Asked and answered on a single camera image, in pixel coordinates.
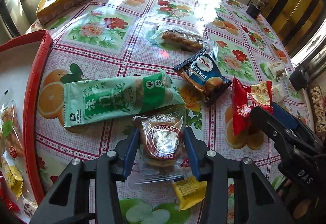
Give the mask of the blue Abbracci cookie packet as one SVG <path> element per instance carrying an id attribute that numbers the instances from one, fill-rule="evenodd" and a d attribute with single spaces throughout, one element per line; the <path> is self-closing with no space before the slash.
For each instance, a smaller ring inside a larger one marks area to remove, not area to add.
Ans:
<path id="1" fill-rule="evenodd" d="M 213 57 L 201 49 L 173 70 L 201 92 L 208 107 L 230 87 L 232 81 L 224 77 Z"/>

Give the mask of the clear wrapped brown pastry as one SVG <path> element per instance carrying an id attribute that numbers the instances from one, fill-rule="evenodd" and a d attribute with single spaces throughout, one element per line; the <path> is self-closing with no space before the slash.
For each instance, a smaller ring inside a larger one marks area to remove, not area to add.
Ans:
<path id="1" fill-rule="evenodd" d="M 218 44 L 203 35 L 174 25 L 161 25 L 149 37 L 149 41 L 157 46 L 168 46 L 173 49 L 197 53 L 204 49 L 215 60 L 218 59 Z"/>

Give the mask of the small yellow candy packet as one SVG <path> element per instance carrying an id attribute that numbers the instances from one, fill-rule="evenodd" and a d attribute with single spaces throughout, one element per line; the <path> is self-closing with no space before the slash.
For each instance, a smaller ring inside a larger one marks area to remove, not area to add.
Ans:
<path id="1" fill-rule="evenodd" d="M 173 183 L 173 188 L 180 202 L 179 210 L 187 210 L 204 200 L 206 181 L 198 181 L 194 176 Z"/>

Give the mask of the nougat in clear wrapper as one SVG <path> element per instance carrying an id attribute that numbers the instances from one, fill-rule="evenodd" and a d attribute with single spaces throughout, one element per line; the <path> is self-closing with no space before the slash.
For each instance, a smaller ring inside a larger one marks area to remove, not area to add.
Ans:
<path id="1" fill-rule="evenodd" d="M 316 135 L 322 140 L 325 139 L 325 108 L 323 106 L 323 94 L 319 85 L 309 87 L 311 106 Z"/>

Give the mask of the fried snack green label packet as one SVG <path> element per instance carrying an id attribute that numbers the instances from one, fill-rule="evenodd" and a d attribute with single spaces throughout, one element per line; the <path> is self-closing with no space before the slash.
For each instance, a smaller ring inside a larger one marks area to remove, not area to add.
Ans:
<path id="1" fill-rule="evenodd" d="M 15 162 L 23 162 L 23 136 L 12 89 L 6 90 L 1 98 L 1 133 L 9 157 Z"/>

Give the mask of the red rimmed white tray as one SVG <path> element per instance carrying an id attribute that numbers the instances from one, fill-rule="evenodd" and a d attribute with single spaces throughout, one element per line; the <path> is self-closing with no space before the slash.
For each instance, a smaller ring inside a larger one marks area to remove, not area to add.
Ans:
<path id="1" fill-rule="evenodd" d="M 34 140 L 36 97 L 53 39 L 47 30 L 38 30 L 12 39 L 1 46 L 1 96 L 9 94 L 15 105 L 20 131 L 28 125 L 30 157 L 37 168 Z"/>

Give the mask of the red snack packet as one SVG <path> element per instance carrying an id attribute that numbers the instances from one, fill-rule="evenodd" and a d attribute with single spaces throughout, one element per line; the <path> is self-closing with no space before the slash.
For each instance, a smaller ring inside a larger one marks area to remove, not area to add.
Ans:
<path id="1" fill-rule="evenodd" d="M 1 196 L 1 199 L 4 201 L 7 209 L 11 213 L 20 212 L 20 209 L 18 208 L 18 206 L 14 202 L 12 202 L 11 199 L 9 198 L 8 194 L 6 193 L 5 187 L 6 187 L 6 184 L 5 184 L 4 176 L 3 176 L 2 172 L 0 172 L 0 196 Z"/>

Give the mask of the small dark corked bottle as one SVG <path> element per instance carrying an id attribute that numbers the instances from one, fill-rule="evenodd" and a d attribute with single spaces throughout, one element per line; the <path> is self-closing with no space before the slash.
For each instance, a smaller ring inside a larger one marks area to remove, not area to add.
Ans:
<path id="1" fill-rule="evenodd" d="M 262 9 L 264 9 L 265 3 L 261 0 L 258 0 L 256 3 L 251 2 L 247 8 L 247 14 L 252 17 L 253 19 L 257 19 L 258 16 L 261 14 Z"/>

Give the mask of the green long snack packet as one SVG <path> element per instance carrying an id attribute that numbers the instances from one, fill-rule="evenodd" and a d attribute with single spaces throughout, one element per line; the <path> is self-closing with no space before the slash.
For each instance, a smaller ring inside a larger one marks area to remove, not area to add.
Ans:
<path id="1" fill-rule="evenodd" d="M 72 82 L 64 85 L 64 126 L 134 116 L 175 105 L 185 105 L 185 101 L 163 70 L 145 77 Z"/>

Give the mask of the clear wrapped white cake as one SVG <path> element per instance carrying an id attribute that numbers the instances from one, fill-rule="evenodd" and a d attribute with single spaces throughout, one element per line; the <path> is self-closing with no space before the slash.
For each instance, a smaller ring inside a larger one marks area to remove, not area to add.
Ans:
<path id="1" fill-rule="evenodd" d="M 272 82 L 272 100 L 275 103 L 279 103 L 286 97 L 283 85 L 278 82 Z"/>

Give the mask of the dorayaki clear packet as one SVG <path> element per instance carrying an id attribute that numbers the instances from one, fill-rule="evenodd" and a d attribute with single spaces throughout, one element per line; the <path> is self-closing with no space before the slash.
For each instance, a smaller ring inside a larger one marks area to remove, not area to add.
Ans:
<path id="1" fill-rule="evenodd" d="M 139 129 L 139 175 L 134 184 L 183 180 L 189 160 L 183 143 L 185 111 L 176 110 L 133 117 Z"/>

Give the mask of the floral plastic tablecloth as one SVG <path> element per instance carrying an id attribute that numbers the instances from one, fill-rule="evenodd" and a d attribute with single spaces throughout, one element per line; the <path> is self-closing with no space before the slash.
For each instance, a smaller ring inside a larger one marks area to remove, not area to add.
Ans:
<path id="1" fill-rule="evenodd" d="M 150 41 L 162 24 L 174 25 L 215 41 L 221 73 L 244 85 L 271 78 L 269 65 L 281 63 L 285 99 L 281 106 L 310 123 L 303 92 L 289 76 L 294 65 L 281 40 L 264 18 L 253 20 L 236 0 L 90 0 L 72 8 L 46 26 L 52 46 L 41 46 L 26 87 L 23 131 L 30 185 L 41 202 L 66 164 L 74 158 L 93 160 L 112 149 L 132 128 L 130 118 L 63 127 L 58 110 L 61 81 L 147 76 L 166 71 L 187 104 L 185 122 L 210 149 L 231 159 L 250 157 L 274 187 L 283 175 L 272 140 L 231 141 L 231 90 L 210 108 L 199 92 L 174 72 L 189 53 Z"/>

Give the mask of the small yellow snack packet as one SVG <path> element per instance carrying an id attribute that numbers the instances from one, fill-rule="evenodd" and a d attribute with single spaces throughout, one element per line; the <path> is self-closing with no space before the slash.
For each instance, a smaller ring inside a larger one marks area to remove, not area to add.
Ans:
<path id="1" fill-rule="evenodd" d="M 24 183 L 23 177 L 19 170 L 16 168 L 16 166 L 5 166 L 4 177 L 8 187 L 15 195 L 16 200 L 18 200 L 22 195 L 22 187 Z"/>

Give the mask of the red popcorn snack bag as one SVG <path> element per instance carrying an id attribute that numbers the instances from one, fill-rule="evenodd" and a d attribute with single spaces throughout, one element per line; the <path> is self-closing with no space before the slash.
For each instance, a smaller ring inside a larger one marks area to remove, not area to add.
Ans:
<path id="1" fill-rule="evenodd" d="M 259 106 L 273 115 L 272 81 L 244 87 L 236 76 L 232 84 L 233 135 L 237 136 L 250 125 L 250 112 Z"/>

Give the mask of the black cylindrical container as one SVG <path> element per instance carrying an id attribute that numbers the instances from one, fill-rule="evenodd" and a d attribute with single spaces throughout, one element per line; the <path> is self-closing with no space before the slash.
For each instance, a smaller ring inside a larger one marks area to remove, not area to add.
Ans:
<path id="1" fill-rule="evenodd" d="M 312 79 L 309 75 L 310 64 L 298 64 L 294 72 L 290 75 L 290 83 L 296 91 L 306 89 L 311 83 Z"/>

